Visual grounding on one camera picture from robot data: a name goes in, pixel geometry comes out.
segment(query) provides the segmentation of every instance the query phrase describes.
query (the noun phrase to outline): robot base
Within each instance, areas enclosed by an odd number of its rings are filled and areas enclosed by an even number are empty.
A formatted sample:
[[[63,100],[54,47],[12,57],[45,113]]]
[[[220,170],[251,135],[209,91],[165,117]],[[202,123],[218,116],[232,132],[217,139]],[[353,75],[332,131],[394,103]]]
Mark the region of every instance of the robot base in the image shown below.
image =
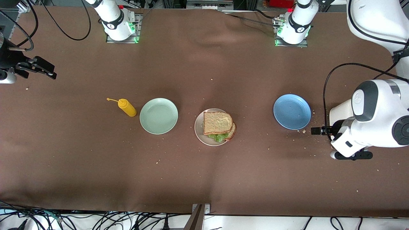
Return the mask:
[[[107,43],[125,43],[125,44],[138,43],[139,38],[141,36],[142,18],[143,18],[143,14],[135,14],[134,16],[135,24],[130,26],[134,32],[127,39],[122,40],[122,41],[115,41],[107,35],[106,42]]]
[[[285,22],[285,15],[284,14],[280,14],[278,19],[273,19],[273,24],[274,25],[279,25],[279,26],[283,26],[284,22]],[[285,42],[280,36],[278,36],[277,34],[281,32],[281,28],[277,28],[274,27],[274,39],[275,39],[275,44],[276,46],[285,46],[285,47],[307,47],[307,38],[305,37],[302,42],[298,43],[298,44],[290,44]]]

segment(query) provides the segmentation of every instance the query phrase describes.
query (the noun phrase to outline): white plate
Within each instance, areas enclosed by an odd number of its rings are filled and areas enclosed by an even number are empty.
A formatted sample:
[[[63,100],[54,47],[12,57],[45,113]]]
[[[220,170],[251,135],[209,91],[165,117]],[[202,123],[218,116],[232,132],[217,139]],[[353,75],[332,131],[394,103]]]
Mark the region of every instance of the white plate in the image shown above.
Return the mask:
[[[224,112],[225,113],[225,111],[218,109],[218,108],[210,108],[210,109],[206,109],[205,111],[201,112],[195,121],[195,133],[198,139],[201,142],[203,142],[203,144],[207,144],[209,146],[219,146],[219,145],[226,143],[227,142],[226,140],[223,140],[222,142],[217,142],[213,138],[210,138],[203,134],[203,122],[205,119],[204,118],[205,112]]]

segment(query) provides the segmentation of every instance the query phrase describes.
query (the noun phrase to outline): mustard bottle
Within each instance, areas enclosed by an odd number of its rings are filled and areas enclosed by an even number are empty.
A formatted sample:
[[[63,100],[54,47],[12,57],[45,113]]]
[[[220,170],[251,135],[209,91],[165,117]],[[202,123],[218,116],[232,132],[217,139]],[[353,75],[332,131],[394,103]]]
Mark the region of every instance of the mustard bottle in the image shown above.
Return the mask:
[[[118,107],[121,108],[128,116],[134,117],[136,115],[136,109],[129,103],[127,99],[113,100],[107,98],[108,101],[118,102]]]

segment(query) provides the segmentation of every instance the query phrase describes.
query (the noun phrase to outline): bread slice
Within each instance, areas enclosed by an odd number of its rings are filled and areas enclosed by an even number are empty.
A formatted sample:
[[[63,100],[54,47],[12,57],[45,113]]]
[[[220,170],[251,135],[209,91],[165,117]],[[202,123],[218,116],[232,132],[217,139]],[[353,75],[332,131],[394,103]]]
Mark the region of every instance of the bread slice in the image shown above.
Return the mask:
[[[227,141],[231,140],[234,137],[235,134],[236,134],[236,124],[233,122],[233,127],[232,127],[229,135],[227,136],[227,138],[225,138],[225,140],[227,140]]]
[[[228,133],[233,128],[233,119],[230,114],[223,112],[205,112],[203,122],[203,134]]]

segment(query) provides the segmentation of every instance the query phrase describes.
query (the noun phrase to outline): table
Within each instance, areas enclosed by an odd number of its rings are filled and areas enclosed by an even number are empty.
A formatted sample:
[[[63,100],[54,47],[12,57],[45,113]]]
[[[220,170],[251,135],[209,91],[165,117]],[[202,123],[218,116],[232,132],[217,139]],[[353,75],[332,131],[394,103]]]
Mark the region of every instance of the table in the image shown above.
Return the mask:
[[[91,34],[80,42],[36,10],[40,26],[27,55],[53,63],[58,76],[0,86],[1,200],[70,210],[189,213],[210,203],[215,214],[409,216],[407,148],[340,161],[325,136],[310,135],[323,124],[322,87],[333,67],[392,63],[384,48],[350,33],[346,14],[317,14],[301,49],[275,47],[268,26],[214,10],[152,10],[133,45],[105,43],[93,10]],[[50,11],[69,35],[86,33],[82,8]],[[20,23],[31,31],[33,16]],[[21,39],[16,30],[12,41]],[[328,107],[377,74],[355,66],[334,72]],[[306,133],[275,121],[272,105],[286,93],[311,106]],[[151,135],[107,97],[126,98],[138,112],[150,99],[170,99],[178,123]],[[194,121],[207,108],[232,114],[231,142],[209,147],[197,139]]]

